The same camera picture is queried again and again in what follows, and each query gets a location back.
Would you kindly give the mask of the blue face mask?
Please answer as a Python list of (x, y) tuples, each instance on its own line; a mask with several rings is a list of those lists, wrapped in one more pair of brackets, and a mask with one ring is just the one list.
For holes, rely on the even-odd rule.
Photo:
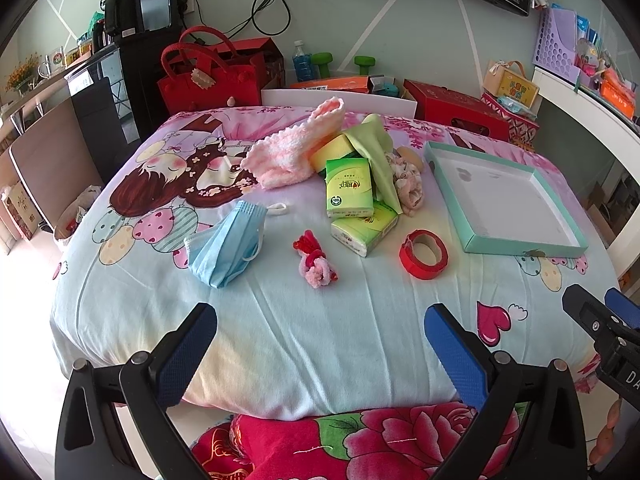
[(266, 218), (287, 213), (285, 203), (265, 207), (240, 200), (212, 228), (184, 239), (188, 269), (205, 285), (227, 286), (262, 250)]

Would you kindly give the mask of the green tissue pack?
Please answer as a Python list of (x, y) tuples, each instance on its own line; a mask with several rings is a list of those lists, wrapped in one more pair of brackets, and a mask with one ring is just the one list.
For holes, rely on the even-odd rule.
[(326, 215), (368, 218), (374, 213), (371, 169), (365, 158), (329, 159), (326, 162)]
[(331, 222), (331, 235), (362, 258), (370, 255), (376, 245), (396, 226), (399, 214), (375, 200), (370, 217), (344, 217)]

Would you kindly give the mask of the pink floral scrunchie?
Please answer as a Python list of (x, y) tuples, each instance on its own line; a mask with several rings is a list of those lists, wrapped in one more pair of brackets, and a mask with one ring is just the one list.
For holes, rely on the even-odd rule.
[(385, 154), (400, 201), (402, 211), (412, 217), (423, 206), (422, 177), (416, 165), (395, 153)]

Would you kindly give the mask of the pink fluffy towel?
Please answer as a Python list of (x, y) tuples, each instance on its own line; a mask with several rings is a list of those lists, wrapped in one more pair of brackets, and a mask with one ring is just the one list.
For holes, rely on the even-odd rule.
[(341, 133), (345, 114), (342, 99), (334, 96), (324, 101), (306, 122), (257, 141), (242, 159), (241, 168), (265, 190), (309, 179), (316, 173), (311, 156)]

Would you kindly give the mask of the green cloth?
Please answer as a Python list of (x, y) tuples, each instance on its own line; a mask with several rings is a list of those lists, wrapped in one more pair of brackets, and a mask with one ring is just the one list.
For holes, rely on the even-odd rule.
[(366, 116), (359, 125), (348, 128), (344, 135), (355, 151), (367, 159), (373, 182), (375, 198), (402, 214), (402, 207), (394, 185), (394, 173), (386, 155), (393, 151), (393, 140), (377, 114)]

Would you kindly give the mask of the yellow sponge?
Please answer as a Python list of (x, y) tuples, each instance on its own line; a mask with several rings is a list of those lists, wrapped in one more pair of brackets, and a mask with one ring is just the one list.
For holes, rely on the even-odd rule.
[(326, 174), (326, 163), (329, 160), (351, 158), (356, 155), (357, 151), (350, 143), (349, 138), (344, 134), (339, 134), (321, 148), (318, 148), (311, 155), (309, 162), (316, 174), (324, 176)]

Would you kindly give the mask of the red floral blanket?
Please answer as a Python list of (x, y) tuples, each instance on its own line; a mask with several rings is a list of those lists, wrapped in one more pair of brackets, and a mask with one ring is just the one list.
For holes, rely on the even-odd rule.
[(429, 479), (475, 415), (459, 401), (295, 422), (233, 415), (191, 451), (213, 479)]

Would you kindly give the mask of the teal shallow box lid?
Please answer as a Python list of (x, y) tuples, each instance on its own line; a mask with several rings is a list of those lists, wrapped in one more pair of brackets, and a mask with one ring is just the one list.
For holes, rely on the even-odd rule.
[(588, 240), (544, 176), (498, 156), (427, 142), (424, 157), (469, 254), (578, 258)]

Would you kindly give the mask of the red tape roll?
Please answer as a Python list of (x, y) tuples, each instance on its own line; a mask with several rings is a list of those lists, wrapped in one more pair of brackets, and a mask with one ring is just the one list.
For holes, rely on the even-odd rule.
[(428, 281), (438, 278), (449, 262), (447, 247), (433, 232), (414, 230), (399, 249), (399, 260), (406, 272), (414, 278)]

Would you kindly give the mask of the red patterned box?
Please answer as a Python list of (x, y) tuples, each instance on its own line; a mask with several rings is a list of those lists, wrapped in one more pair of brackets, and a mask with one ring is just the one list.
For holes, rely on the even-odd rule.
[(503, 118), (509, 125), (509, 142), (524, 148), (527, 151), (535, 151), (534, 139), (539, 125), (526, 117), (514, 114), (504, 108), (490, 93), (484, 91), (480, 100), (488, 105), (496, 114)]

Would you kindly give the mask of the cartoon printed bed sheet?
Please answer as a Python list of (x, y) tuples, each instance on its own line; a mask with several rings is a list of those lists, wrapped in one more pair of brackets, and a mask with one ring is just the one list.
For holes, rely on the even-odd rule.
[[(423, 206), (362, 258), (331, 235), (320, 177), (266, 191), (240, 167), (255, 142), (307, 117), (287, 106), (180, 113), (141, 144), (81, 221), (55, 278), (50, 323), (64, 373), (81, 358), (107, 366), (149, 350), (206, 302), (218, 332), (186, 392), (191, 403), (295, 420), (446, 402), (454, 387), (423, 333), (425, 310), (440, 302), (490, 348), (527, 364), (561, 358), (589, 385), (592, 343), (563, 312), (562, 295), (578, 284), (603, 296), (617, 276), (551, 162), (464, 130), (385, 118), (396, 146), (420, 152), (436, 141), (535, 168), (588, 248), (576, 259), (468, 254), (425, 170)], [(288, 213), (266, 219), (256, 259), (216, 289), (189, 271), (184, 239), (240, 200), (285, 203)], [(435, 233), (447, 247), (448, 266), (434, 280), (414, 278), (400, 263), (414, 230)]]

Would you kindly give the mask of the small yellow gift bag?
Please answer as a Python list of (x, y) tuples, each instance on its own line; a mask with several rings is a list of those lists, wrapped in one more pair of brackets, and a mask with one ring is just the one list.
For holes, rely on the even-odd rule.
[(533, 106), (539, 92), (539, 87), (527, 77), (524, 65), (517, 60), (490, 61), (483, 88), (495, 98), (506, 96), (526, 107)]

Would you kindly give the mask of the black cabinet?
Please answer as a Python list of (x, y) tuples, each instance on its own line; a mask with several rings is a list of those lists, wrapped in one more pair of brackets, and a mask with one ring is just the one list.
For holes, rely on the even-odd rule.
[(122, 39), (65, 76), (80, 130), (103, 182), (108, 182), (169, 117), (158, 82), (160, 56), (180, 32), (159, 29)]

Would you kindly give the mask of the green dumbbell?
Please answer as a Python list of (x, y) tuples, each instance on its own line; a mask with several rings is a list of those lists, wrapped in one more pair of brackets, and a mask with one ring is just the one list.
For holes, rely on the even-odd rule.
[(333, 55), (330, 52), (317, 52), (311, 55), (311, 63), (317, 67), (319, 78), (328, 79), (331, 77), (329, 65), (333, 62)]
[(369, 76), (370, 71), (376, 64), (376, 59), (369, 55), (356, 55), (354, 64), (358, 67), (360, 76)]

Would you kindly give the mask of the black coffee machine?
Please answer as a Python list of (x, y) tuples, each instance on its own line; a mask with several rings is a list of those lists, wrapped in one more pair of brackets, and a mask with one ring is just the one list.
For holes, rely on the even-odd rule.
[(100, 0), (104, 32), (115, 41), (178, 25), (177, 0)]

